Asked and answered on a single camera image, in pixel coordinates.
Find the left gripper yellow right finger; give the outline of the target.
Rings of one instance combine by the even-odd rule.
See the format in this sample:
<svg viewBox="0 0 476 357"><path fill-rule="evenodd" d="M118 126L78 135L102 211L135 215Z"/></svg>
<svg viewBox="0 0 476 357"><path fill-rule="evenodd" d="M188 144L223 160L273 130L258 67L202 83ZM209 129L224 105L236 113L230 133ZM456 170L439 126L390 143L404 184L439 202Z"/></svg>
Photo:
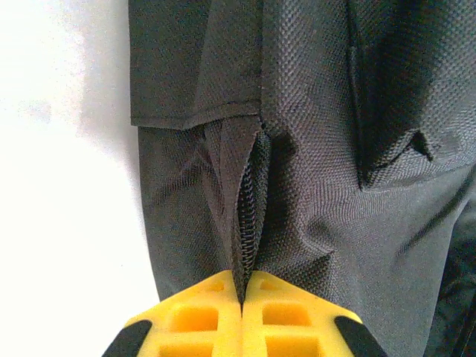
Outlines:
<svg viewBox="0 0 476 357"><path fill-rule="evenodd" d="M242 307L242 357L387 357L356 313L255 271Z"/></svg>

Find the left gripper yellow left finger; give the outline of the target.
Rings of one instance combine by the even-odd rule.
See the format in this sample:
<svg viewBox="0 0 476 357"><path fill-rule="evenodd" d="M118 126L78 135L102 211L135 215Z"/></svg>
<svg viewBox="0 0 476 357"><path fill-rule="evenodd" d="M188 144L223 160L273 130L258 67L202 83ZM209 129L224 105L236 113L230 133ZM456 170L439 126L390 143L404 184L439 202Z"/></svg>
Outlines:
<svg viewBox="0 0 476 357"><path fill-rule="evenodd" d="M101 357L242 357L241 307L231 272L129 319Z"/></svg>

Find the black fabric backpack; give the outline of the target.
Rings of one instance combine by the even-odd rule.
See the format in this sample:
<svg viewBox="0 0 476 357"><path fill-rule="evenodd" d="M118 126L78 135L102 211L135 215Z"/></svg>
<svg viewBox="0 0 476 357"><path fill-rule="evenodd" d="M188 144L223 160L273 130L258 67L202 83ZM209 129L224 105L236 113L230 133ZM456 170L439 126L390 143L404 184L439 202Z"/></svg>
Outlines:
<svg viewBox="0 0 476 357"><path fill-rule="evenodd" d="M128 0L160 299L266 271L476 357L476 0Z"/></svg>

